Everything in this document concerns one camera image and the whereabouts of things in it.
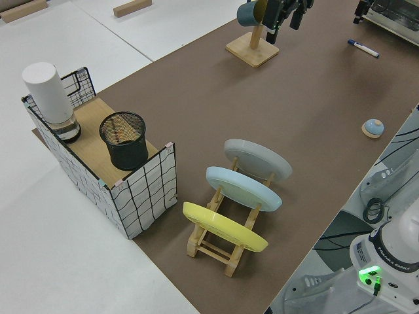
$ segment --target mesh cup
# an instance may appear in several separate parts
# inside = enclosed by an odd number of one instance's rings
[[[99,134],[116,168],[133,170],[147,161],[145,123],[138,114],[127,111],[110,114],[100,124]]]

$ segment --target white canister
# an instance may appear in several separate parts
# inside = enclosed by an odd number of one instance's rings
[[[23,70],[22,78],[45,122],[60,139],[76,140],[81,128],[56,67],[48,62],[33,63]]]

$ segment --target yellow plate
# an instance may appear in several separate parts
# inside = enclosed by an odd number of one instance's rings
[[[183,214],[203,229],[253,252],[261,252],[268,242],[245,226],[193,203],[183,203]]]

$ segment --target green light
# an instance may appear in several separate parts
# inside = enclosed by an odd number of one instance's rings
[[[366,275],[367,273],[370,273],[372,271],[375,271],[375,272],[378,273],[379,270],[380,270],[380,266],[371,266],[371,267],[365,268],[363,270],[360,270],[358,272],[358,274],[360,274],[360,275]]]
[[[374,272],[375,274],[377,274],[378,272],[380,272],[381,268],[379,266],[371,266],[368,268],[365,268],[363,270],[359,270],[358,271],[358,275],[359,275],[359,279],[361,280],[362,283],[366,283],[366,279],[369,278],[369,273]]]

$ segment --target brown table mat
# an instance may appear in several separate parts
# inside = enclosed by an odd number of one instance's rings
[[[317,0],[298,31],[286,20],[280,53],[260,68],[225,50],[249,31],[233,21],[99,93],[139,113],[148,140],[176,143],[179,202],[135,242],[201,313],[263,313],[419,101],[418,47],[354,25],[356,5]],[[377,140],[361,131],[370,118],[386,127]],[[282,207],[256,221],[269,246],[246,251],[231,279],[224,264],[186,255],[193,225],[181,209],[211,199],[206,168],[230,165],[223,143],[232,138],[276,151],[294,172],[272,185]],[[220,213],[243,221],[248,211],[226,201]]]

